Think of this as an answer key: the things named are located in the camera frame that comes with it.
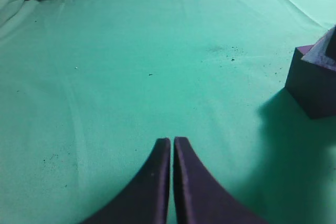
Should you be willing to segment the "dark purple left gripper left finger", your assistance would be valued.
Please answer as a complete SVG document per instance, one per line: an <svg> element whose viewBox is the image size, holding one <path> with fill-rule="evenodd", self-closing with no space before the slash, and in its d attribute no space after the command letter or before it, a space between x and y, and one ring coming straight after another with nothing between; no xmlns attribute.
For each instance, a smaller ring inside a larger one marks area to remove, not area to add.
<svg viewBox="0 0 336 224"><path fill-rule="evenodd" d="M170 194L171 142L159 138L132 180L83 223L166 223Z"/></svg>

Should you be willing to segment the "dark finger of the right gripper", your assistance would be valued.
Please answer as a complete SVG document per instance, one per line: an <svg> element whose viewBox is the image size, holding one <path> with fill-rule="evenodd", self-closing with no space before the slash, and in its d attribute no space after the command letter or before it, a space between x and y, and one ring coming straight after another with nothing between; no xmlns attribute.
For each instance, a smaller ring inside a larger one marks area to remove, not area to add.
<svg viewBox="0 0 336 224"><path fill-rule="evenodd" d="M331 33L330 40L326 47L325 55L331 59L336 59L336 30Z"/></svg>

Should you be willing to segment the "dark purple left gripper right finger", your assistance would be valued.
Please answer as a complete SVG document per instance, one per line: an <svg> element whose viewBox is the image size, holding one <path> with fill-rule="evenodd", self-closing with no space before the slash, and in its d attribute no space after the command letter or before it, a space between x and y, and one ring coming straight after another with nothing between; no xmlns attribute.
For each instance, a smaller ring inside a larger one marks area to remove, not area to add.
<svg viewBox="0 0 336 224"><path fill-rule="evenodd" d="M186 137L174 139L173 190L177 223L267 223L219 184Z"/></svg>

